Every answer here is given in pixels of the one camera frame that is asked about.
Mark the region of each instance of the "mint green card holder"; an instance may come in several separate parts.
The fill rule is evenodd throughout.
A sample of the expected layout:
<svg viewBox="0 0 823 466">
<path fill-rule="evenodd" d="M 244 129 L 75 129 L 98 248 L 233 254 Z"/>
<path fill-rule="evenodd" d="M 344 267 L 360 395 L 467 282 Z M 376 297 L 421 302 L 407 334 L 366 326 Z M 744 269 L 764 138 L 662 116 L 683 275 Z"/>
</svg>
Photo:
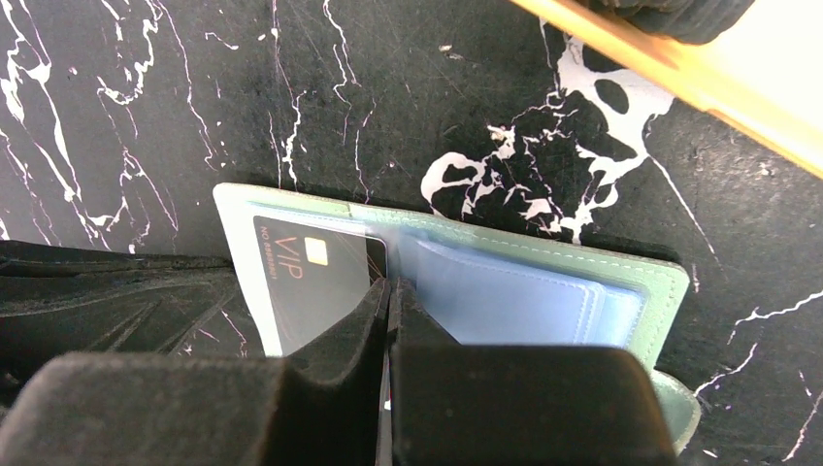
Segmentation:
<svg viewBox="0 0 823 466">
<path fill-rule="evenodd" d="M 409 243 L 409 238 L 423 238 L 637 292 L 643 298 L 642 306 L 623 348 L 648 371 L 677 451 L 685 447 L 697 427 L 700 408 L 692 392 L 671 376 L 653 369 L 689 285 L 688 275 L 679 265 L 493 230 L 441 216 L 247 184 L 219 184 L 214 189 L 214 199 L 241 288 L 264 346 L 270 339 L 263 327 L 269 324 L 274 327 L 275 323 L 271 310 L 267 312 L 266 308 L 269 298 L 261 293 L 267 286 L 256 249 L 254 216 L 379 237 L 388 248 L 390 277 L 400 273 L 396 262 L 401 260 L 399 250 L 403 245 Z M 271 347 L 266 352 L 277 355 L 277 350 Z"/>
</svg>

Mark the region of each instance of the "card holder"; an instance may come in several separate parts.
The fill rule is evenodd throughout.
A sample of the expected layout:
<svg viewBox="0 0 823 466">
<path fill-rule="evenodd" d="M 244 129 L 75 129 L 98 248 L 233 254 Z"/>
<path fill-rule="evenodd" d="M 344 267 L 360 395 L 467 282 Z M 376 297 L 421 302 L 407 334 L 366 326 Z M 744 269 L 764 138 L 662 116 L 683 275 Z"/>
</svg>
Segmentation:
<svg viewBox="0 0 823 466">
<path fill-rule="evenodd" d="M 606 301 L 599 283 L 416 241 L 417 296 L 464 345 L 587 342 Z"/>
<path fill-rule="evenodd" d="M 483 317 L 475 312 L 487 307 L 542 309 L 543 301 L 552 303 L 552 299 L 559 299 L 557 295 L 548 296 L 551 293 L 543 291 L 546 281 L 541 278 L 550 276 L 543 273 L 574 278 L 572 283 L 582 288 L 570 286 L 576 291 L 564 295 L 569 300 L 567 304 L 576 304 L 573 311 L 561 316 L 522 315 L 522 322 L 535 327 L 525 329 L 529 332 L 527 336 L 519 332 L 522 327 L 517 328 L 516 335 L 513 335 L 512 328 L 500 327 L 499 320 L 493 318 L 488 321 L 500 328 L 495 328 L 492 336 L 483 333 L 488 331 L 488 327 L 476 332 L 466 324 L 462 314 L 456 314 L 461 317 L 456 324 L 448 322 L 453 316 L 442 315 L 440 319 L 445 322 L 446 330 L 464 343 L 474 340 L 489 344 L 496 340 L 501 344 L 547 344 L 553 340 L 558 343 L 571 341 L 624 348 L 650 374 L 675 438 L 677 451 L 684 448 L 695 431 L 700 408 L 692 392 L 677 380 L 654 370 L 657 356 L 689 285 L 688 274 L 677 264 L 517 235 L 441 216 L 365 206 L 260 186 L 222 183 L 214 189 L 214 200 L 243 294 L 269 355 L 281 354 L 281 347 L 263 279 L 264 264 L 257 250 L 252 221 L 254 216 L 300 219 L 309 225 L 384 240 L 389 277 L 418 279 L 417 293 L 429 294 L 424 305 L 433 316 L 439 314 L 439 307 L 455 306 L 455 303 L 444 299 L 462 300 L 457 303 L 457 309 L 475 318 Z M 421 267 L 420 263 L 424 261 L 431 262 L 431 265 Z M 524 286 L 523 289 L 528 288 L 528 292 L 503 295 L 488 292 L 486 288 L 503 288 L 498 286 L 498 281 L 505 279 L 506 271 L 519 272 L 520 266 L 529 269 L 526 277 L 520 279 L 535 288 Z M 476 270 L 469 274 L 467 271 L 472 269 Z M 421 270 L 429 272 L 421 275 Z M 582 282 L 586 281 L 597 286 L 583 285 Z M 459 291 L 456 283 L 461 286 L 460 289 L 481 293 L 479 296 L 482 299 Z M 584 305 L 583 296 L 586 293 L 588 301 Z M 498 300 L 497 306 L 491 306 L 489 300 L 492 299 Z M 572 316 L 577 317 L 579 325 Z M 540 324 L 545 324 L 546 329 L 541 328 Z M 501 335 L 506 335 L 507 331 L 510 334 L 504 339 Z"/>
</svg>

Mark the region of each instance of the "black marble surface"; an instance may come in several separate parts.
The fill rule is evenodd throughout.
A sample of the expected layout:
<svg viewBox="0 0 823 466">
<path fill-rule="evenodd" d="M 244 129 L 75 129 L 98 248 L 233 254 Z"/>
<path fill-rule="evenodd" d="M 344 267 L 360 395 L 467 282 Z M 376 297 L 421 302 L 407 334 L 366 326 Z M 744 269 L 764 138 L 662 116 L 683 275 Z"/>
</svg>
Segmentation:
<svg viewBox="0 0 823 466">
<path fill-rule="evenodd" d="M 659 361 L 704 407 L 683 464 L 823 455 L 823 183 L 514 5 L 0 7 L 0 237 L 225 256 L 231 181 L 659 245 L 693 278 Z M 237 309 L 181 354 L 259 350 Z"/>
</svg>

